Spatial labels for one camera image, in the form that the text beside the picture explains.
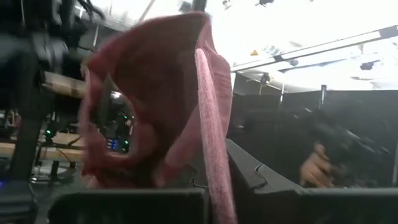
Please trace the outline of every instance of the pink cloth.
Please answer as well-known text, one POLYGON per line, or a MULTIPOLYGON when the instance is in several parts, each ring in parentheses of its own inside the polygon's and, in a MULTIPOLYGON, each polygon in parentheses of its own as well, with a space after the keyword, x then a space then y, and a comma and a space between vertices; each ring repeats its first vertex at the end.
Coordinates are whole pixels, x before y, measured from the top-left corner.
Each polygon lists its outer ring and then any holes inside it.
POLYGON ((225 137, 231 112, 227 61, 216 53, 210 19, 194 12, 147 21, 114 38, 89 62, 81 107, 83 175, 99 187, 162 187, 203 146, 212 204, 220 224, 235 224, 225 137), (136 143, 109 152, 90 123, 109 75, 131 102, 136 143))

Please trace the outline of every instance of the hand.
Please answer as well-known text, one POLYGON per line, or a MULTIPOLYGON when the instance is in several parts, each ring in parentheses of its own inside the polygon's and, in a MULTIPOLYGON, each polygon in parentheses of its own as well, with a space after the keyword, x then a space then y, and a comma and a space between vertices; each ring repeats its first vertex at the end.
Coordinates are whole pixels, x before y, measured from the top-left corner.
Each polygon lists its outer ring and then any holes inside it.
POLYGON ((315 152, 304 162, 300 169, 300 185, 307 182, 317 187, 333 187, 328 174, 331 170, 329 158, 325 154, 325 148, 321 144, 315 144, 315 152))

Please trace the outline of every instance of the red towel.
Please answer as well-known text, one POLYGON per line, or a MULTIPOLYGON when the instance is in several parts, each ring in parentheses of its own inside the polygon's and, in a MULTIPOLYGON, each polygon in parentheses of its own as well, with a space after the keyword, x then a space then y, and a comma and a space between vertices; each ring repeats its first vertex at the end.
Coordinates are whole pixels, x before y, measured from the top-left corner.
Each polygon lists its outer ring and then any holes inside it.
POLYGON ((117 36, 88 62, 86 81, 83 175, 95 176, 99 187, 162 187, 203 147, 218 223, 237 222, 225 146, 230 69, 216 53, 206 14, 153 19, 117 36), (90 124, 107 75, 135 114, 136 141, 128 155, 109 152, 90 124))

